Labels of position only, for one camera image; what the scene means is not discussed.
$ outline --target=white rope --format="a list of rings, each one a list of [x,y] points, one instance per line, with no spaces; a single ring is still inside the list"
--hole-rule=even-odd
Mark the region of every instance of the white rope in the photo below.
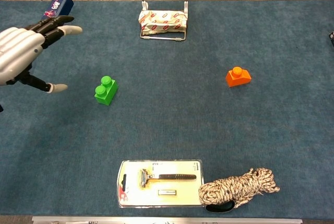
[[[243,176],[232,176],[206,183],[199,188],[198,193],[203,205],[220,205],[234,201],[234,208],[237,208],[248,203],[256,194],[278,191],[280,188],[276,186],[271,170],[251,168]]]

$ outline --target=white fingertip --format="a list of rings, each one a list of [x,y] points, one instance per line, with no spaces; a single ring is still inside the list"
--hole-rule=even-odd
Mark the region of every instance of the white fingertip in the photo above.
[[[62,92],[67,89],[66,84],[52,84],[48,83],[51,85],[50,90],[47,93],[57,93],[57,92]]]
[[[82,33],[82,28],[78,26],[61,26],[58,28],[64,32],[64,35]]]

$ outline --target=black strap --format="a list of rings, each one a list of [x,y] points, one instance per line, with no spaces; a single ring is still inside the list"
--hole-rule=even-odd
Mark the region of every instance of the black strap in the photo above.
[[[235,202],[230,201],[230,202],[226,202],[221,205],[207,205],[205,206],[205,209],[213,213],[224,213],[224,212],[231,211],[234,208],[234,205],[235,205]]]
[[[330,38],[330,41],[332,42],[333,46],[334,46],[334,32],[331,32],[329,34],[329,38]]]

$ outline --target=razor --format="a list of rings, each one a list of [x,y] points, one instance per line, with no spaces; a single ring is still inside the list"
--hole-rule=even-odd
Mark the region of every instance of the razor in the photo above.
[[[139,170],[140,187],[145,187],[149,180],[195,180],[194,174],[150,174],[146,169]]]

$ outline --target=orange toy block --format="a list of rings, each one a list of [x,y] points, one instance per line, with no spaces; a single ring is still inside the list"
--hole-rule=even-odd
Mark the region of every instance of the orange toy block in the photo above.
[[[246,84],[252,80],[248,71],[245,69],[241,69],[241,67],[238,66],[234,67],[232,70],[229,70],[225,79],[229,87]]]

